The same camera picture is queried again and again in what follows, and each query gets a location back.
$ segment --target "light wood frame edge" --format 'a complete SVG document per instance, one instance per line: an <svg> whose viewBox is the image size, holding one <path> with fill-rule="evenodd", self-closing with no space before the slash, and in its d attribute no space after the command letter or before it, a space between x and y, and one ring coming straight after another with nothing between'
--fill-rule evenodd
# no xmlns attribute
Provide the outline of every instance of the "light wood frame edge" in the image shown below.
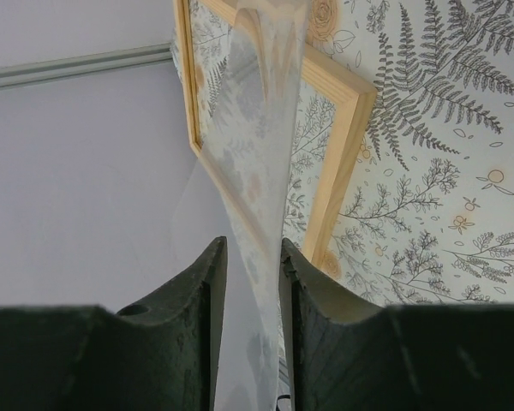
<svg viewBox="0 0 514 411"><path fill-rule="evenodd" d="M173 1L181 4L181 6L177 5L176 10L182 10L185 14L178 19L176 15L177 31L190 32L189 0ZM234 25L236 0L200 0L200 2L231 26ZM181 61L183 74L186 71L183 62L189 64L189 69L193 73L194 55L191 33L185 33L184 39L188 41L185 50L190 53L190 56L185 56ZM332 131L302 245L304 256L313 265L320 267L343 204L377 90L362 77L306 44L302 61L302 78L336 105ZM183 88L183 91L185 106L193 111L191 115L187 114L187 119L189 122L195 122L194 126L191 126L194 132L192 134L189 132L188 135L189 143L194 153L199 156L201 141L197 131L200 125L194 76L188 80L183 76L183 87L185 83L194 85L194 88L187 91Z"/></svg>
<svg viewBox="0 0 514 411"><path fill-rule="evenodd" d="M192 28L190 25L190 0L173 0L179 63L181 64L182 95L187 116L188 143L194 154L201 150L200 118L194 72L194 51L192 48Z"/></svg>

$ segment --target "plant drawing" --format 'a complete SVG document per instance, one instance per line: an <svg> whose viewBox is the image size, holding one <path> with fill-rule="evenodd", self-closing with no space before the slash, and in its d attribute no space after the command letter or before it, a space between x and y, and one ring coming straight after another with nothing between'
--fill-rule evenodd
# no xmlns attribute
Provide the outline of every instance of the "plant drawing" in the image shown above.
<svg viewBox="0 0 514 411"><path fill-rule="evenodd" d="M507 190L506 188L502 188L499 185L499 183L505 180L505 173L503 173L501 170L491 170L489 174L487 174L487 177L476 177L476 180L487 183L485 186L481 188L482 190L487 190L491 187L495 187L502 194L514 195L512 191Z"/></svg>
<svg viewBox="0 0 514 411"><path fill-rule="evenodd" d="M456 258L455 268L496 283L506 283L507 278L514 277L514 231L497 237L487 232L473 243L473 253L446 250Z"/></svg>
<svg viewBox="0 0 514 411"><path fill-rule="evenodd" d="M323 96L313 96L305 110L305 120L297 120L291 170L300 175L304 170L324 161L329 133L332 129L335 106Z"/></svg>
<svg viewBox="0 0 514 411"><path fill-rule="evenodd" d="M368 26L367 29L371 33L382 32L385 28L386 12L391 7L386 0L381 0L378 6L369 6Z"/></svg>
<svg viewBox="0 0 514 411"><path fill-rule="evenodd" d="M463 234L463 232L468 229L469 227L472 227L474 223L471 223L468 221L466 217L463 216L456 216L453 220L453 225L448 226L449 229L454 229L458 231L460 235Z"/></svg>
<svg viewBox="0 0 514 411"><path fill-rule="evenodd" d="M388 275L372 272L367 259L358 261L346 249L340 236L333 236L338 256L350 268L347 285L362 298L374 303L429 304L432 302L491 303L495 302L481 291L479 284L469 284L460 295L454 294L445 284L444 266L434 251L438 239L428 231L409 240L408 246L391 257L392 268Z"/></svg>
<svg viewBox="0 0 514 411"><path fill-rule="evenodd" d="M301 190L301 179L292 172L285 202L284 226L287 225L296 232L303 232L307 230L308 216L302 212L306 205L305 194L299 194L299 190Z"/></svg>
<svg viewBox="0 0 514 411"><path fill-rule="evenodd" d="M194 54L204 66L222 54L222 40L226 39L230 27L198 1L190 2Z"/></svg>
<svg viewBox="0 0 514 411"><path fill-rule="evenodd" d="M207 88L209 90L208 110L209 117L213 118L213 112L217 106L217 100L221 91L221 82L223 74L226 70L226 57L223 58L211 71L207 79Z"/></svg>
<svg viewBox="0 0 514 411"><path fill-rule="evenodd" d="M421 178L423 186L415 185L411 188L412 179L404 175L398 179L396 193L392 194L386 185L379 183L379 198L363 213L366 199L362 187L358 187L354 201L339 215L357 221L360 229L373 238L386 238L383 229L385 223L391 224L397 232L411 232L411 226L400 214L408 211L410 206L415 212L437 209L441 203L439 197L433 195L433 190L438 189L441 193L448 194L457 186L459 174L458 168L449 160L433 158L428 172Z"/></svg>
<svg viewBox="0 0 514 411"><path fill-rule="evenodd" d="M374 82L379 93L368 136L379 159L382 139L406 170L409 167L400 149L400 136L411 136L413 145L459 153L434 136L425 115L443 115L445 123L481 124L500 134L503 127L498 117L465 90L472 87L514 98L514 82L487 60L490 51L494 56L501 50L514 55L514 0L474 0L474 12L469 12L461 0L448 3L445 24L436 2L425 0L423 52L417 52L409 13L403 5L396 56L390 38L385 33L379 35L380 66ZM500 14L503 5L506 13Z"/></svg>

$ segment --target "transparent plastic sheet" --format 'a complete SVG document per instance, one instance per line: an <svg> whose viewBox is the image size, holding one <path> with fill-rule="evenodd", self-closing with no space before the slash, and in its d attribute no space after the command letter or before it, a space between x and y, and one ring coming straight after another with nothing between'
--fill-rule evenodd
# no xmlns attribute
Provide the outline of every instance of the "transparent plastic sheet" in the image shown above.
<svg viewBox="0 0 514 411"><path fill-rule="evenodd" d="M308 0L240 0L206 137L172 221L181 270L228 240L215 409L273 410L278 270Z"/></svg>

